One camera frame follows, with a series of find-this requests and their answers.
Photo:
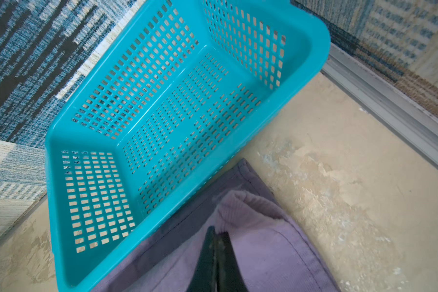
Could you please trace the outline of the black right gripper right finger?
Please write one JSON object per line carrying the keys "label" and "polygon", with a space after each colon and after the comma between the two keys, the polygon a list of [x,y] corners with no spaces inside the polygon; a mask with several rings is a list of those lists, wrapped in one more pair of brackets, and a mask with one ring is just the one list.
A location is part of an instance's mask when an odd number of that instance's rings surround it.
{"label": "black right gripper right finger", "polygon": [[216,239],[217,291],[247,292],[229,234],[217,234]]}

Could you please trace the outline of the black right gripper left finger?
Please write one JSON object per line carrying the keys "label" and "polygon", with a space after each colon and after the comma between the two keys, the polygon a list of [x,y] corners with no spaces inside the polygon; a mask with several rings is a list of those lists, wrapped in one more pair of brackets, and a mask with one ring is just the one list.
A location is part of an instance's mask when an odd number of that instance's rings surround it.
{"label": "black right gripper left finger", "polygon": [[213,226],[206,232],[197,266],[188,292],[215,292],[217,290],[217,248],[216,233]]}

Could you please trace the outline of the purple trousers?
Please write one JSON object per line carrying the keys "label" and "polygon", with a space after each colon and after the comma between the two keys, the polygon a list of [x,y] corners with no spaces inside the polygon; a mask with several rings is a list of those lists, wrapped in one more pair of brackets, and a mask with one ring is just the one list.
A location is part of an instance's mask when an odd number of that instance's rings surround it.
{"label": "purple trousers", "polygon": [[339,289],[305,232],[242,159],[139,244],[96,285],[96,291],[186,291],[209,227],[229,234],[251,292]]}

